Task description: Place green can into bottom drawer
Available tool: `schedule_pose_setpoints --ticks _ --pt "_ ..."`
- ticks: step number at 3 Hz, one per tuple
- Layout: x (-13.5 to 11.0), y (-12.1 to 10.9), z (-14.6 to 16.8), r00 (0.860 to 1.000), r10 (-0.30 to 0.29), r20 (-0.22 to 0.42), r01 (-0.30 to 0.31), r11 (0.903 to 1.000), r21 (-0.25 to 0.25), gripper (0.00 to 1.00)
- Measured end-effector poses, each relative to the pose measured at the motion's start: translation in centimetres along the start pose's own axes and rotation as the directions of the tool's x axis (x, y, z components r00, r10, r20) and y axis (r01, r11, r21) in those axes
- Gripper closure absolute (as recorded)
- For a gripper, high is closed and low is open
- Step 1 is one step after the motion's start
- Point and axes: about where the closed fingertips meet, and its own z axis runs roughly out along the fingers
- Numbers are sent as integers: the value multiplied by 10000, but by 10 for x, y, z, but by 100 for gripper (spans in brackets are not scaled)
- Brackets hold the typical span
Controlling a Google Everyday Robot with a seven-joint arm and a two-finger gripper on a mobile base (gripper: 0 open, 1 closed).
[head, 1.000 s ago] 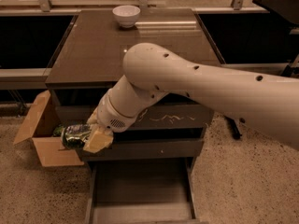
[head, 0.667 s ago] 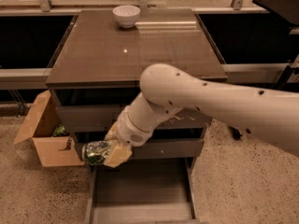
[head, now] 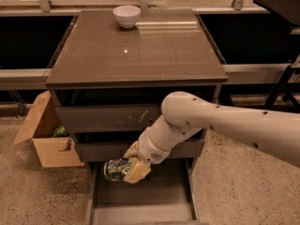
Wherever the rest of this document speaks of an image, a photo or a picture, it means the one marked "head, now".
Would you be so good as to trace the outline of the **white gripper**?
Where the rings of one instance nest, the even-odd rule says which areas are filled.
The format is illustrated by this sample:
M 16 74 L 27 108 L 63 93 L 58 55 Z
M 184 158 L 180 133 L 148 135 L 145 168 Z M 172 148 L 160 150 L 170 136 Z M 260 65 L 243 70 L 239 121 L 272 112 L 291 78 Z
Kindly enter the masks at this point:
M 136 184 L 151 172 L 151 164 L 160 164 L 171 151 L 158 148 L 151 140 L 149 128 L 134 142 L 124 154 L 129 158 L 130 167 L 124 181 Z

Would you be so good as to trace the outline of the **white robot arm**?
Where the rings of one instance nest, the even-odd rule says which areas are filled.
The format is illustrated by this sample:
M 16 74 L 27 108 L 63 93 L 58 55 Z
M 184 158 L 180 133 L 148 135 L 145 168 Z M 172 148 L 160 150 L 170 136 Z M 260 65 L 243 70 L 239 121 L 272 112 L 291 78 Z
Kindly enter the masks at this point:
M 300 114 L 221 106 L 186 92 L 173 92 L 161 104 L 161 116 L 130 146 L 125 181 L 135 184 L 161 163 L 179 143 L 201 129 L 300 166 Z

